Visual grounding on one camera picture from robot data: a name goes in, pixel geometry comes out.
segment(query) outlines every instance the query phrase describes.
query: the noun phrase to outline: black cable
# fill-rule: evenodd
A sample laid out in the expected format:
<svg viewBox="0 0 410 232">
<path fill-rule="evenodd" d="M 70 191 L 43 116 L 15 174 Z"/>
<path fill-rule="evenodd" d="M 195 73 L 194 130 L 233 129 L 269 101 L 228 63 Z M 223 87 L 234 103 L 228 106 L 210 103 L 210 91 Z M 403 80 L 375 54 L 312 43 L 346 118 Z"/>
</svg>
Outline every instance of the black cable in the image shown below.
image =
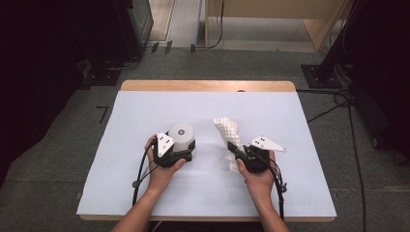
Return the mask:
<svg viewBox="0 0 410 232">
<path fill-rule="evenodd" d="M 334 107 L 332 107 L 332 108 L 330 108 L 330 109 L 328 109 L 328 110 L 326 110 L 322 113 L 319 113 L 319 114 L 315 115 L 313 118 L 307 120 L 308 124 L 310 122 L 312 122 L 312 121 L 314 121 L 314 120 L 316 120 L 316 119 L 318 119 L 318 118 L 332 112 L 333 110 L 337 109 L 338 107 L 350 105 L 351 101 L 352 101 L 352 98 L 347 98 L 346 97 L 346 96 L 351 96 L 348 89 L 339 90 L 337 92 L 335 92 L 335 91 L 323 91 L 323 90 L 320 90 L 320 91 L 302 90 L 302 89 L 297 89 L 296 91 L 299 92 L 299 93 L 325 94 L 325 95 L 333 95 L 334 96 L 334 102 L 335 102 L 336 106 L 334 106 Z M 337 101 L 337 97 L 343 97 L 345 99 L 345 101 L 340 103 L 340 102 Z"/>
<path fill-rule="evenodd" d="M 155 171 L 155 169 L 157 169 L 159 167 L 159 165 L 157 164 L 157 166 L 155 166 L 152 170 L 150 170 L 147 174 L 145 174 L 142 178 L 141 178 L 141 181 L 140 182 L 142 182 L 144 179 L 145 179 L 145 177 L 147 177 L 148 175 L 150 175 L 153 171 Z"/>
<path fill-rule="evenodd" d="M 204 47 L 196 47 L 195 49 L 212 49 L 216 47 L 218 44 L 220 44 L 220 40 L 222 40 L 222 35 L 223 35 L 223 8 L 225 5 L 225 0 L 222 1 L 222 8 L 220 10 L 220 38 L 218 39 L 217 43 L 215 43 L 213 46 L 204 46 Z"/>
<path fill-rule="evenodd" d="M 310 91 L 310 90 L 300 90 L 298 92 L 302 92 L 302 93 L 313 93 L 313 94 L 323 94 L 321 93 L 322 91 L 317 91 L 318 93 L 316 93 L 316 91 Z M 343 103 L 340 103 L 337 101 L 337 96 L 342 96 L 344 97 L 345 101 Z M 348 109 L 348 113 L 349 113 L 349 122 L 350 122 L 350 130 L 352 132 L 352 140 L 353 140 L 353 149 L 354 149 L 354 154 L 355 154 L 355 159 L 356 159 L 356 166 L 358 169 L 358 175 L 359 175 L 359 182 L 360 182 L 360 186 L 361 186 L 361 196 L 362 196 L 362 229 L 364 232 L 366 232 L 366 197 L 365 197 L 365 184 L 363 182 L 363 175 L 362 175 L 362 168 L 360 166 L 360 162 L 359 162 L 359 155 L 358 155 L 358 149 L 357 149 L 357 143 L 356 143 L 356 133 L 355 133 L 355 129 L 354 129 L 354 125 L 353 125 L 353 118 L 352 118 L 352 110 L 351 110 L 351 105 L 353 103 L 353 97 L 346 97 L 346 96 L 351 96 L 349 90 L 345 89 L 345 90 L 340 90 L 335 92 L 334 94 L 334 102 L 337 106 L 336 107 L 340 107 L 340 106 L 347 106 Z"/>
<path fill-rule="evenodd" d="M 395 153 L 393 153 L 393 164 L 395 165 L 395 170 L 397 171 L 398 175 L 400 176 L 401 179 L 403 179 L 403 175 L 401 175 L 400 169 L 398 169 L 398 165 L 395 161 Z"/>
<path fill-rule="evenodd" d="M 365 185 L 363 183 L 363 176 L 362 176 L 362 168 L 359 163 L 359 156 L 358 156 L 358 149 L 356 145 L 356 135 L 355 135 L 355 129 L 353 126 L 353 119 L 352 119 L 352 110 L 350 107 L 350 104 L 347 105 L 347 109 L 349 110 L 349 121 L 350 121 L 350 129 L 352 131 L 352 139 L 353 139 L 353 149 L 355 152 L 355 158 L 356 158 L 356 165 L 358 168 L 358 174 L 359 174 L 359 181 L 360 181 L 360 187 L 361 187 L 361 193 L 362 193 L 362 229 L 364 232 L 366 232 L 366 200 L 365 200 Z"/>
<path fill-rule="evenodd" d="M 131 65 L 125 66 L 125 67 L 118 67 L 118 68 L 106 68 L 107 70 L 111 70 L 111 71 L 119 71 L 119 70 L 127 70 L 132 68 L 133 66 L 135 66 L 136 63 L 138 63 L 139 58 L 138 57 L 133 57 L 134 59 L 136 59 Z"/>
<path fill-rule="evenodd" d="M 132 205 L 135 205 L 136 202 L 136 197 L 138 195 L 138 191 L 139 191 L 139 185 L 141 184 L 142 180 L 141 180 L 141 173 L 142 173 L 142 167 L 144 165 L 145 159 L 147 157 L 148 151 L 150 150 L 150 148 L 157 142 L 157 139 L 155 138 L 145 149 L 144 155 L 142 155 L 142 160 L 141 160 L 141 164 L 139 165 L 139 171 L 138 171 L 138 177 L 136 179 L 135 182 L 132 183 L 132 186 L 134 187 L 133 190 L 133 197 L 132 197 Z"/>
<path fill-rule="evenodd" d="M 278 168 L 278 174 L 277 174 L 277 173 L 275 173 L 275 170 L 272 168 L 271 164 L 266 162 L 259 155 L 257 155 L 257 154 L 254 154 L 254 155 L 266 164 L 266 166 L 268 167 L 268 169 L 271 171 L 272 175 L 274 176 L 275 187 L 277 188 L 277 192 L 278 192 L 279 216 L 282 220 L 284 220 L 284 212 L 283 212 L 284 199 L 283 199 L 283 195 L 282 195 L 283 180 L 281 179 L 280 168 L 278 168 L 278 165 L 272 160 L 272 162 Z"/>
<path fill-rule="evenodd" d="M 335 74 L 342 80 L 346 85 L 351 85 L 352 80 L 347 76 L 346 66 L 342 67 L 340 64 L 335 65 Z"/>
</svg>

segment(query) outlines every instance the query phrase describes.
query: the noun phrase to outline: person's left hand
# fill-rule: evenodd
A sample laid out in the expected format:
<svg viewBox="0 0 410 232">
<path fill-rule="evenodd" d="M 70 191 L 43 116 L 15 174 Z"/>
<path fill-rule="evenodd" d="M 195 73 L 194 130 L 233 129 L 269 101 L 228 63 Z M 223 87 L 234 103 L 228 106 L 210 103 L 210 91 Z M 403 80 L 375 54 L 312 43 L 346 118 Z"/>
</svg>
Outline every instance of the person's left hand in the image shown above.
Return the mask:
<svg viewBox="0 0 410 232">
<path fill-rule="evenodd" d="M 147 149 L 155 137 L 156 136 L 154 135 L 148 139 L 145 149 Z M 157 167 L 157 164 L 154 163 L 154 151 L 152 148 L 148 150 L 147 155 L 150 163 L 150 171 L 152 172 L 150 173 L 150 182 L 146 191 L 162 194 L 171 182 L 174 173 L 178 171 L 187 161 L 185 159 L 179 159 L 173 166 L 163 168 L 160 166 Z"/>
</svg>

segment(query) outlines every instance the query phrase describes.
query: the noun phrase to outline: gray carpet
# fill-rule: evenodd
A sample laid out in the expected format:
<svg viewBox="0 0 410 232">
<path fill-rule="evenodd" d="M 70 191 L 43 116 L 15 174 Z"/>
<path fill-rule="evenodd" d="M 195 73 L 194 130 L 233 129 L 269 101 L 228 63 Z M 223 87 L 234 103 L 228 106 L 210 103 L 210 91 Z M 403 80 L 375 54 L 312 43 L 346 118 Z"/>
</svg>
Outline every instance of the gray carpet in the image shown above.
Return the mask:
<svg viewBox="0 0 410 232">
<path fill-rule="evenodd" d="M 46 137 L 17 159 L 0 190 L 0 231 L 109 231 L 115 221 L 84 221 L 76 214 L 88 170 L 103 136 L 110 110 L 126 79 L 290 80 L 307 85 L 301 64 L 320 64 L 323 53 L 229 51 L 173 48 L 148 50 L 116 87 L 78 90 Z M 335 104 L 332 96 L 300 93 L 307 119 Z M 102 119 L 103 109 L 108 112 Z M 365 184 L 367 231 L 409 231 L 410 170 L 404 157 L 372 148 L 371 134 L 352 107 L 358 156 Z M 347 108 L 311 122 L 310 131 L 335 202 L 338 217 L 324 223 L 288 223 L 291 231 L 362 231 L 361 185 Z"/>
</svg>

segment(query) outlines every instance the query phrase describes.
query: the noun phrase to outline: white foam object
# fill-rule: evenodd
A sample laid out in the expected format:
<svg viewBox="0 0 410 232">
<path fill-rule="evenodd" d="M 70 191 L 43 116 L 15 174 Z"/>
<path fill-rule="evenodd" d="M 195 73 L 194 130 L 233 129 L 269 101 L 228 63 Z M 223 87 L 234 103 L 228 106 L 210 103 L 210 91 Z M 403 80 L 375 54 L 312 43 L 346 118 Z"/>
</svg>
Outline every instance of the white foam object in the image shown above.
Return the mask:
<svg viewBox="0 0 410 232">
<path fill-rule="evenodd" d="M 228 142 L 234 144 L 239 150 L 245 152 L 244 146 L 239 138 L 239 126 L 238 123 L 230 118 L 221 117 L 214 119 L 214 125 L 220 131 L 220 136 L 222 137 L 225 147 L 227 147 Z M 226 159 L 229 160 L 229 170 L 232 172 L 239 172 L 238 164 L 236 163 L 235 155 L 227 150 Z"/>
<path fill-rule="evenodd" d="M 174 152 L 187 150 L 190 144 L 195 140 L 193 126 L 187 123 L 175 124 L 169 130 L 168 135 L 174 139 Z M 194 157 L 196 149 L 193 149 L 191 154 Z"/>
</svg>

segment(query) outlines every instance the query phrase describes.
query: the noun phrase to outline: wooden table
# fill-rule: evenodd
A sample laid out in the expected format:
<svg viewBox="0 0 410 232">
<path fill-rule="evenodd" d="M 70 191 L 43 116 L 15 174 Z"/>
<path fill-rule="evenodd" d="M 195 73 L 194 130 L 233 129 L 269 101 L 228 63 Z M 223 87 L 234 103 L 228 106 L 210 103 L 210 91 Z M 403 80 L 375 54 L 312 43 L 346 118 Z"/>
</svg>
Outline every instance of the wooden table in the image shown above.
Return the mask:
<svg viewBox="0 0 410 232">
<path fill-rule="evenodd" d="M 223 0 L 206 0 L 205 46 L 209 46 L 210 16 L 220 17 Z M 316 50 L 342 16 L 349 0 L 224 0 L 223 17 L 299 18 L 304 21 Z"/>
<path fill-rule="evenodd" d="M 288 192 L 283 195 L 285 220 L 333 220 L 336 211 L 332 197 L 290 81 L 125 81 L 87 177 L 77 214 L 90 220 L 121 219 L 131 208 L 131 183 L 141 161 L 138 151 L 143 152 L 141 148 L 153 132 L 169 129 L 170 122 L 184 119 L 195 129 L 198 150 L 192 162 L 174 175 L 150 220 L 259 221 L 243 177 L 229 172 L 224 162 L 227 150 L 212 123 L 213 117 L 229 117 L 230 113 L 239 120 L 241 139 L 254 138 L 264 130 L 266 133 L 262 134 L 286 146 L 287 153 L 277 154 L 284 182 L 288 182 Z M 138 197 L 147 182 L 142 182 Z M 277 208 L 275 190 L 272 196 Z"/>
</svg>

